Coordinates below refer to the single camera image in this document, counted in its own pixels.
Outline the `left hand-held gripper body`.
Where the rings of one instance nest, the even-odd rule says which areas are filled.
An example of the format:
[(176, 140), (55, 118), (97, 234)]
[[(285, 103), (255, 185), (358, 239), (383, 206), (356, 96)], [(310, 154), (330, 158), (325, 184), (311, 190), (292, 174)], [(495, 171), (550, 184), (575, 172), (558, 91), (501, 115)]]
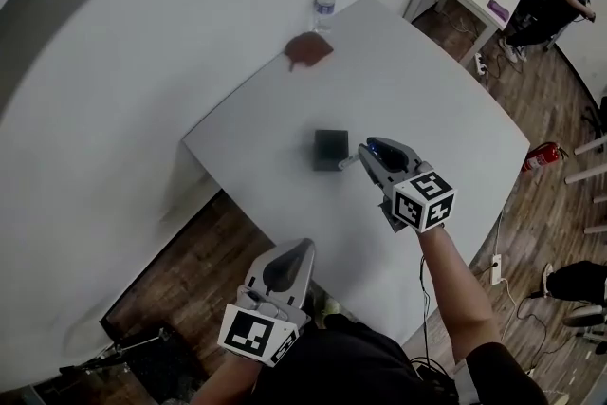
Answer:
[(217, 344), (234, 355), (274, 367), (311, 322), (299, 307), (241, 285), (226, 306)]

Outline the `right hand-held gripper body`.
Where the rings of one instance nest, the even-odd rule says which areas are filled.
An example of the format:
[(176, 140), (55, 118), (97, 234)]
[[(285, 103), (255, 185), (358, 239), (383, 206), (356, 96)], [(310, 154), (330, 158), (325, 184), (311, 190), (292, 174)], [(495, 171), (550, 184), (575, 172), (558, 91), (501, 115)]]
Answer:
[(451, 217), (454, 188), (427, 162), (412, 175), (392, 184), (379, 205), (394, 232), (410, 227), (425, 232)]

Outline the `black pen holder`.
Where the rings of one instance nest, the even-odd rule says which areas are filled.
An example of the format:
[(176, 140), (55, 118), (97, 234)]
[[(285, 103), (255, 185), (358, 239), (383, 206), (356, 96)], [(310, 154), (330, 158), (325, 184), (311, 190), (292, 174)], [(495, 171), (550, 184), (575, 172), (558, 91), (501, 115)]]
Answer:
[(340, 163), (350, 156), (348, 132), (345, 130), (316, 130), (313, 143), (313, 170), (338, 172)]

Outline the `person's right forearm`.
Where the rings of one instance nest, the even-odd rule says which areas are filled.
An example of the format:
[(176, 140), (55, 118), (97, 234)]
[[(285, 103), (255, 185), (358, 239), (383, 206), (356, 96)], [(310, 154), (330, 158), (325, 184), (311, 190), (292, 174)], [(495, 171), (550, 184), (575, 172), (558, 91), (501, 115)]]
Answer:
[(499, 328), (487, 293), (464, 262), (442, 227), (418, 235), (431, 275), (443, 324), (451, 340), (455, 362), (476, 348), (500, 340)]

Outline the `person's left forearm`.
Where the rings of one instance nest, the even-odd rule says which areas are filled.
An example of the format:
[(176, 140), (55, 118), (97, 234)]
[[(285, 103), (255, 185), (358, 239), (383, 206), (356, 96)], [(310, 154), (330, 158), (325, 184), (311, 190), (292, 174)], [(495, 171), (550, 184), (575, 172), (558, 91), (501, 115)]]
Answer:
[(264, 365), (258, 361), (227, 354), (190, 405), (239, 405), (250, 394), (263, 369)]

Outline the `person's shoe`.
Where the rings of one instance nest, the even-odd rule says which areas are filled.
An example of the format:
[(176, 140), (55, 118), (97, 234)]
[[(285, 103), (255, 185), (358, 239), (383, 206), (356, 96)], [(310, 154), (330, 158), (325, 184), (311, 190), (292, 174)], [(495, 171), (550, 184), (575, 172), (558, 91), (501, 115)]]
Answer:
[(340, 303), (337, 302), (332, 297), (327, 297), (324, 300), (323, 308), (322, 308), (322, 327), (327, 328), (328, 322), (330, 321), (329, 317), (333, 315), (340, 314)]

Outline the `person's black clothing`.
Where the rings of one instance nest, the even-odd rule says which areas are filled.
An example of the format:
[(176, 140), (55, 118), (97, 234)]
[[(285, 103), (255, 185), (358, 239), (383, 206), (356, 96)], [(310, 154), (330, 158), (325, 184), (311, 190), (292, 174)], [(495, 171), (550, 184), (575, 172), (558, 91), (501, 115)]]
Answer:
[[(343, 316), (326, 324), (262, 370), (247, 405), (458, 405), (453, 391), (421, 379), (392, 339)], [(471, 351), (466, 365), (482, 405), (548, 405), (499, 342)]]

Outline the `black hand cart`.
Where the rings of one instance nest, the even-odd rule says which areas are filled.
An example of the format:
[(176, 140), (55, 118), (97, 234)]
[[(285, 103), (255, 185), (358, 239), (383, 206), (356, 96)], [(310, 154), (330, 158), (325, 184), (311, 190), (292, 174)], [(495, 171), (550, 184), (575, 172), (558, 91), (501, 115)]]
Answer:
[(154, 324), (114, 342), (103, 354), (80, 365), (61, 367), (63, 376), (122, 366), (131, 372), (158, 404), (188, 403), (208, 379), (187, 342), (169, 324)]

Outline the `red fire extinguisher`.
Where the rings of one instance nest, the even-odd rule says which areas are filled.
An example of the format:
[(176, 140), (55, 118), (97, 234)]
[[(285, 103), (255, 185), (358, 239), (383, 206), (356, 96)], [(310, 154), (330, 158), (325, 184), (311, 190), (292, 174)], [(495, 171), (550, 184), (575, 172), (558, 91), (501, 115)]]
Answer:
[(558, 143), (547, 141), (527, 153), (521, 172), (540, 169), (543, 166), (566, 158), (568, 158), (568, 154)]

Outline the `brown cloth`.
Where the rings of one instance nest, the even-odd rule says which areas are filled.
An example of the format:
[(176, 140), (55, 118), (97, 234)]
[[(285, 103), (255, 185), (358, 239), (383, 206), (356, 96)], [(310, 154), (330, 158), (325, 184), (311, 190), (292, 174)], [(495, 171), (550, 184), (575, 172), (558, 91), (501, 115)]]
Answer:
[(334, 52), (334, 48), (317, 32), (308, 31), (292, 38), (285, 46), (284, 55), (289, 60), (289, 71), (296, 64), (311, 67)]

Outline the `clear plastic water bottle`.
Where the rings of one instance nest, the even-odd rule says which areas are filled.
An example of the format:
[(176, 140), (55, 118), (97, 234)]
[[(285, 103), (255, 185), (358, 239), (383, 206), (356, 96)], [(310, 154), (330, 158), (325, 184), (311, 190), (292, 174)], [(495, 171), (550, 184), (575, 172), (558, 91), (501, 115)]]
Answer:
[(330, 31), (329, 20), (334, 14), (336, 0), (313, 0), (313, 30), (318, 33)]

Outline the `white wooden rack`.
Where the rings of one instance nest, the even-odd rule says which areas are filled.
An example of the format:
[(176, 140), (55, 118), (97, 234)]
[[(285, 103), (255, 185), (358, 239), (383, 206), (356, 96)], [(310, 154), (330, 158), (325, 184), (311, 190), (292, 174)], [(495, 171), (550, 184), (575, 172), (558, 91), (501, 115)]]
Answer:
[[(573, 153), (575, 156), (579, 156), (579, 155), (582, 155), (584, 153), (591, 151), (592, 149), (601, 148), (605, 144), (607, 144), (607, 135), (600, 136), (599, 138), (596, 138), (593, 141), (582, 144), (581, 146), (575, 148)], [(575, 182), (580, 182), (580, 181), (590, 179), (590, 178), (598, 176), (598, 175), (606, 175), (606, 174), (607, 174), (607, 162), (599, 164), (596, 167), (592, 167), (590, 169), (568, 175), (564, 179), (564, 183), (566, 185), (570, 185)], [(607, 203), (607, 193), (595, 196), (593, 198), (593, 203), (594, 204)], [(585, 235), (607, 233), (607, 222), (593, 226), (593, 227), (586, 227), (583, 230), (583, 233)]]

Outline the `purple pouch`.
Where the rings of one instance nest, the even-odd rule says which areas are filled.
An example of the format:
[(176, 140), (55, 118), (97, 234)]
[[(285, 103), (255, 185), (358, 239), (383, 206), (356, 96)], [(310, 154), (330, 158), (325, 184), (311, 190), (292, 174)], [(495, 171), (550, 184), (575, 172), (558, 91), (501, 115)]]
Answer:
[(487, 8), (506, 25), (511, 17), (510, 11), (495, 0), (488, 0)]

